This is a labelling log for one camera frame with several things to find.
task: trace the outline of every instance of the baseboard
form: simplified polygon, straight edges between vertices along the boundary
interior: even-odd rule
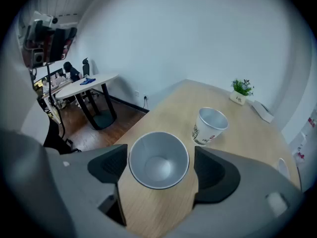
[[[94,89],[94,88],[91,89],[91,90],[93,90],[93,91],[95,91],[95,92],[97,92],[97,93],[99,93],[99,94],[104,95],[103,92],[101,92],[101,91],[99,91],[99,90],[96,90],[96,89]],[[119,99],[119,98],[117,98],[117,97],[114,97],[114,96],[111,96],[111,95],[109,95],[109,96],[110,96],[110,98],[113,99],[114,101],[117,101],[117,102],[119,102],[119,103],[122,103],[122,104],[124,104],[124,105],[126,105],[126,106],[129,106],[129,107],[133,108],[133,109],[139,110],[139,111],[141,111],[141,112],[143,112],[143,113],[148,113],[148,112],[149,112],[149,110],[147,110],[147,109],[144,109],[144,108],[141,108],[141,107],[139,107],[139,106],[137,106],[137,105],[131,104],[131,103],[126,102],[126,101],[123,101],[123,100],[121,100],[121,99]]]

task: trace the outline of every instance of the ceiling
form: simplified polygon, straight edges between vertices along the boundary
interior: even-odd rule
[[[76,25],[93,0],[29,0],[19,14],[19,36],[35,10],[58,18],[59,24]]]

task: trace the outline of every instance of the blue object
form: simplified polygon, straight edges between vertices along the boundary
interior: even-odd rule
[[[82,83],[80,83],[80,85],[87,85],[91,82],[94,82],[96,79],[95,78],[86,78],[86,80]]]

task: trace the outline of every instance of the potted plant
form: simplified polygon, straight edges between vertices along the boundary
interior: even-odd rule
[[[230,94],[230,100],[243,105],[246,101],[246,96],[253,95],[251,90],[254,88],[254,86],[252,87],[250,85],[250,81],[247,79],[244,79],[243,81],[238,79],[234,80],[231,84],[234,90]]]

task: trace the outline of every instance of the small plant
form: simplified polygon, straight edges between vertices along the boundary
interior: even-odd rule
[[[233,86],[233,89],[238,92],[241,93],[244,96],[250,96],[253,95],[253,92],[251,92],[251,90],[254,88],[250,86],[250,82],[249,80],[244,79],[243,82],[241,80],[234,80],[231,84],[231,86]]]

